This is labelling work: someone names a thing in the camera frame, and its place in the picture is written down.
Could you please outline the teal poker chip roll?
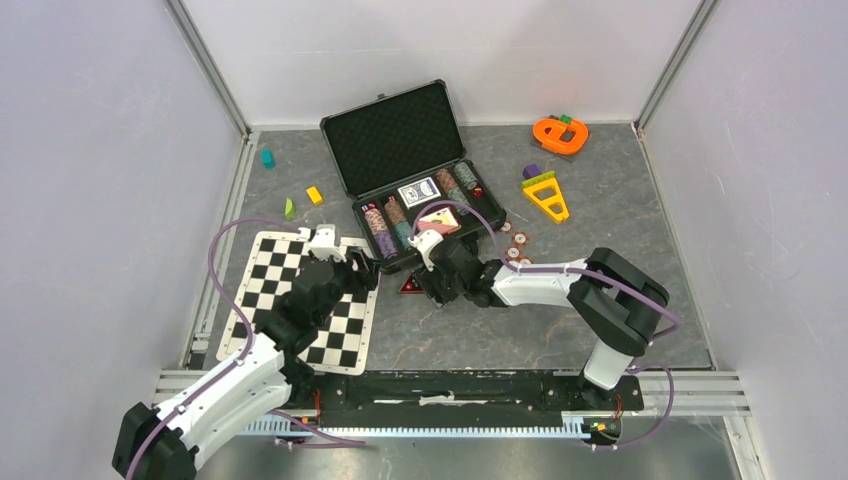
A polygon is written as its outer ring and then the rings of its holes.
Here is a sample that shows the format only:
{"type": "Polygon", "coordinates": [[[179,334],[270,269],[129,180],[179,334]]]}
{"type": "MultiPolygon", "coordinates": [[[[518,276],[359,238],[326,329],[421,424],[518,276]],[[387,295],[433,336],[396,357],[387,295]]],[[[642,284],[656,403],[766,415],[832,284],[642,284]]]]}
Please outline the teal poker chip roll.
{"type": "Polygon", "coordinates": [[[410,243],[411,237],[411,226],[407,221],[401,221],[394,225],[394,230],[401,242],[402,247],[405,250],[409,250],[412,248],[410,243]]]}

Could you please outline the teal toy block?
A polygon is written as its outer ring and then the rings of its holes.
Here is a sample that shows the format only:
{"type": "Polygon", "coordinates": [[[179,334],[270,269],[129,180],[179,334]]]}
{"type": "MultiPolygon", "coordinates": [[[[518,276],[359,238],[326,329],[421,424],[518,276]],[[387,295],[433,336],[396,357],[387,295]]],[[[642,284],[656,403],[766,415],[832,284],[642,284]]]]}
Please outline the teal toy block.
{"type": "Polygon", "coordinates": [[[261,163],[265,168],[271,169],[271,168],[275,167],[275,165],[276,165],[275,159],[274,159],[273,154],[272,154],[270,149],[263,149],[261,151],[260,155],[261,155],[261,163]]]}

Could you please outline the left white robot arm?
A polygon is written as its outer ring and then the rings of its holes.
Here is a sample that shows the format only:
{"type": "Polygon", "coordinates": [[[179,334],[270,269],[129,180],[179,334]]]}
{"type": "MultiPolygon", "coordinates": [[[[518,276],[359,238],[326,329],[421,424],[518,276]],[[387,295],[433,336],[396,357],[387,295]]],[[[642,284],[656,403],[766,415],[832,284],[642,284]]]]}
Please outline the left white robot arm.
{"type": "Polygon", "coordinates": [[[124,415],[112,457],[126,479],[192,479],[256,419],[318,396],[317,373],[359,374],[379,265],[331,225],[261,232],[220,362],[170,399],[124,415]]]}

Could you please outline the purple poker chip roll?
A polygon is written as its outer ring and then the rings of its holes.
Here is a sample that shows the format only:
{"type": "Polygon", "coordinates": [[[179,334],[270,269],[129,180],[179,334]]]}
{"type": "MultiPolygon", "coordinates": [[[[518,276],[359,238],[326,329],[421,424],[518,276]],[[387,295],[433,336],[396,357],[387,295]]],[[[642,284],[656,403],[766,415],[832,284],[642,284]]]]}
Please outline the purple poker chip roll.
{"type": "Polygon", "coordinates": [[[374,234],[374,238],[385,260],[392,259],[399,254],[398,247],[388,230],[378,230],[374,234]]]}

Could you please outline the yellow triangle toy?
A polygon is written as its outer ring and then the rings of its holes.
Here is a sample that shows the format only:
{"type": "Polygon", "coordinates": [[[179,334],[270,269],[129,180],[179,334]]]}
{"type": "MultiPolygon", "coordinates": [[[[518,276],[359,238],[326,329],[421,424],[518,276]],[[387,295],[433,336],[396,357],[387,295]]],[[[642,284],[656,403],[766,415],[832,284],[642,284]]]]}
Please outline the yellow triangle toy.
{"type": "Polygon", "coordinates": [[[554,223],[561,224],[569,219],[570,212],[554,171],[547,171],[524,180],[521,191],[554,223]]]}

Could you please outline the pink brown chip roll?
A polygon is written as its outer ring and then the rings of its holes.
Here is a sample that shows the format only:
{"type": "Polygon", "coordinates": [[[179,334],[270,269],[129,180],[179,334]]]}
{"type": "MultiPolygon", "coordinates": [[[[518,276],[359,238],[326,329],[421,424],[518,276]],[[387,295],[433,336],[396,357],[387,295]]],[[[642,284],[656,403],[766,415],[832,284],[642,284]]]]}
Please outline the pink brown chip roll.
{"type": "Polygon", "coordinates": [[[366,220],[369,230],[374,235],[378,230],[388,230],[388,226],[385,223],[381,211],[376,206],[372,206],[373,208],[368,212],[363,213],[363,216],[366,220]]]}

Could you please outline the green half-round block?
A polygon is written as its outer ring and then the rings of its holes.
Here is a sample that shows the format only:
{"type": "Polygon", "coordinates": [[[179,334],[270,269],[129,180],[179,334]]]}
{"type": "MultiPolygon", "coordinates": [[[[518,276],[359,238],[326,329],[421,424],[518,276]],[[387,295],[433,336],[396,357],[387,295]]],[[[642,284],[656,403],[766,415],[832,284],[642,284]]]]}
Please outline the green half-round block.
{"type": "Polygon", "coordinates": [[[285,201],[284,214],[287,219],[293,219],[296,215],[296,206],[291,198],[285,201]]]}

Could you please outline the grey green chip roll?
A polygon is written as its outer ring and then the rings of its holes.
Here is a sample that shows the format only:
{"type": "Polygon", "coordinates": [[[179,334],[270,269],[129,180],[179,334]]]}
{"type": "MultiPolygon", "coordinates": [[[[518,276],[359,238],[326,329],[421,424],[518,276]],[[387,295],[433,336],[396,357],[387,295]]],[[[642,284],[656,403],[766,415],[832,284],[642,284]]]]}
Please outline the grey green chip roll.
{"type": "Polygon", "coordinates": [[[454,174],[457,181],[462,184],[467,190],[473,190],[479,184],[479,181],[471,170],[470,166],[465,162],[459,162],[454,167],[454,174]]]}

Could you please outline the brown poker chip roll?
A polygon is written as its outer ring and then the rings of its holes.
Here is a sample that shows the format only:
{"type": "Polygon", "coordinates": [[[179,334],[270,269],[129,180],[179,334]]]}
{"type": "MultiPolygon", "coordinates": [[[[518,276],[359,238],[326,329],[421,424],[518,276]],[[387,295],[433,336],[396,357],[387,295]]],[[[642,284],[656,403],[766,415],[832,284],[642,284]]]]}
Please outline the brown poker chip roll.
{"type": "Polygon", "coordinates": [[[449,193],[458,185],[447,168],[442,168],[435,173],[435,178],[445,193],[449,193]]]}

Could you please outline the black poker carrying case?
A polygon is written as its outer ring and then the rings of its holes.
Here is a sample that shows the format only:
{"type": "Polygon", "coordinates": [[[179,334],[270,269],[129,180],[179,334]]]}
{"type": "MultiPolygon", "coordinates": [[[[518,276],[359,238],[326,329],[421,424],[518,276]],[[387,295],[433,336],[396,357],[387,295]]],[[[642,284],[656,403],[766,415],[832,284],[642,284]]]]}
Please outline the black poker carrying case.
{"type": "Polygon", "coordinates": [[[483,181],[480,169],[467,156],[456,115],[451,105],[447,83],[432,80],[406,91],[380,96],[376,100],[347,111],[329,115],[320,122],[320,131],[341,178],[351,209],[368,245],[386,275],[414,269],[421,263],[417,251],[405,250],[389,220],[385,203],[395,197],[412,226],[418,213],[429,203],[408,209],[398,195],[398,188],[424,177],[432,177],[442,196],[438,199],[450,207],[461,223],[454,238],[474,244],[485,235],[485,229],[497,230],[506,220],[506,211],[483,181]],[[476,175],[484,195],[473,196],[457,181],[454,167],[467,163],[476,175]],[[435,178],[447,168],[462,189],[468,204],[450,200],[435,178]],[[369,230],[361,206],[370,203],[382,213],[399,254],[385,260],[374,235],[369,230]]]}

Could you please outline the red playing card deck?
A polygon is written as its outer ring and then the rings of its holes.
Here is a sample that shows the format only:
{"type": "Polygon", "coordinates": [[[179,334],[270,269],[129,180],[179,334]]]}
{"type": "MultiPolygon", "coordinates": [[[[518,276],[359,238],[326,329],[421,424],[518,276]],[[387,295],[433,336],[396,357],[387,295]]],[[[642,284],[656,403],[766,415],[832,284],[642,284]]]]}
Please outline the red playing card deck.
{"type": "Polygon", "coordinates": [[[417,222],[419,231],[434,230],[445,236],[461,229],[461,223],[450,207],[425,214],[417,222]]]}

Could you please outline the green blue chip roll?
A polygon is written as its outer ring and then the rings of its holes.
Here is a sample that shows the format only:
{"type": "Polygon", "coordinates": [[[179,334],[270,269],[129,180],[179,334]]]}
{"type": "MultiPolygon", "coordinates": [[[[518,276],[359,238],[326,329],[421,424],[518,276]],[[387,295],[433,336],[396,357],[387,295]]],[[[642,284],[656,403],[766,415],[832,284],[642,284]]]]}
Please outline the green blue chip roll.
{"type": "Polygon", "coordinates": [[[468,204],[468,201],[459,186],[454,186],[453,188],[447,190],[446,195],[450,200],[455,201],[461,205],[468,204]]]}

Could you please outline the yellow toy block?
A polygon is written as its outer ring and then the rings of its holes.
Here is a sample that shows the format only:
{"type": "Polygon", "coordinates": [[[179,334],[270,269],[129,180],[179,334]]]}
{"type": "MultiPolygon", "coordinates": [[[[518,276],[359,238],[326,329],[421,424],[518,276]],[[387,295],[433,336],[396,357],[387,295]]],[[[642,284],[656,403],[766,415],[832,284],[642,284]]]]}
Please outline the yellow toy block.
{"type": "Polygon", "coordinates": [[[323,195],[316,186],[308,187],[306,193],[313,205],[321,205],[324,202],[323,195]]]}

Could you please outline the brown 100 chip roll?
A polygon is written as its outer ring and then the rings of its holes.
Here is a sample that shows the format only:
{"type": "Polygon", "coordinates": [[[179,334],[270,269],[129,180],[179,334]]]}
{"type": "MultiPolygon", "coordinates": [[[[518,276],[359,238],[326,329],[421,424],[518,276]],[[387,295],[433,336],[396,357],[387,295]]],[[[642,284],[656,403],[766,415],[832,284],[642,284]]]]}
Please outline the brown 100 chip roll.
{"type": "Polygon", "coordinates": [[[407,217],[403,207],[395,197],[389,197],[385,203],[385,210],[393,226],[398,226],[407,222],[407,217]]]}

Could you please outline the blue playing card deck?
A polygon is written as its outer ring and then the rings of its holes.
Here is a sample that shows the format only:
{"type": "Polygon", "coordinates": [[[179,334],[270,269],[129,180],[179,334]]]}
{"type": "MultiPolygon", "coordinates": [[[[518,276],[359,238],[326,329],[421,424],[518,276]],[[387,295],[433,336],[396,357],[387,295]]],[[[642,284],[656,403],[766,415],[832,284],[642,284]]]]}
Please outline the blue playing card deck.
{"type": "Polygon", "coordinates": [[[442,192],[432,177],[424,177],[398,188],[399,198],[404,206],[411,209],[442,196],[442,192]]]}

